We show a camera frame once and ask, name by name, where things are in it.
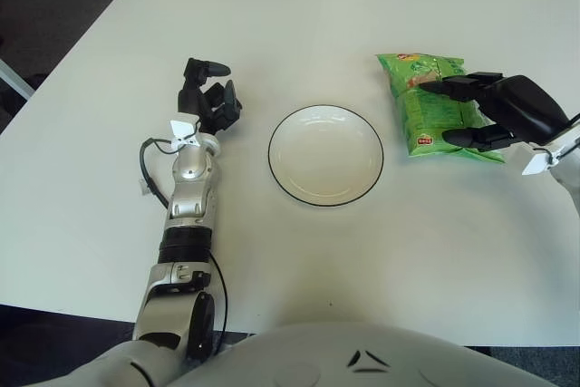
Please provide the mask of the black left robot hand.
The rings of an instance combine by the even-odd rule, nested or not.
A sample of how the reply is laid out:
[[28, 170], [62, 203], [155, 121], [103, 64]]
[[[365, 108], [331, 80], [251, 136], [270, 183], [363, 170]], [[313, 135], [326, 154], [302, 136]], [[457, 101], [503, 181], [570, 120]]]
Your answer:
[[225, 85], [216, 82], [207, 90], [202, 90], [208, 78], [230, 74], [230, 68], [222, 63], [188, 59], [184, 84], [178, 94], [178, 112], [197, 115], [199, 131], [215, 135], [239, 120], [243, 106], [236, 97], [232, 80]]

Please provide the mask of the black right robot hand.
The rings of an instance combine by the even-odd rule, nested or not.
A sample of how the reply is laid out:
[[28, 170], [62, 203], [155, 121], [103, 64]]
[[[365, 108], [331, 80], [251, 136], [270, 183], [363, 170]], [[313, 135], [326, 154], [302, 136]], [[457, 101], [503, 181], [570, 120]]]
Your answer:
[[572, 121], [556, 101], [524, 75], [471, 73], [424, 82], [426, 92], [444, 94], [456, 102], [476, 102], [492, 120], [480, 128], [447, 130], [443, 139], [452, 145], [480, 151], [500, 150], [517, 142], [546, 145]]

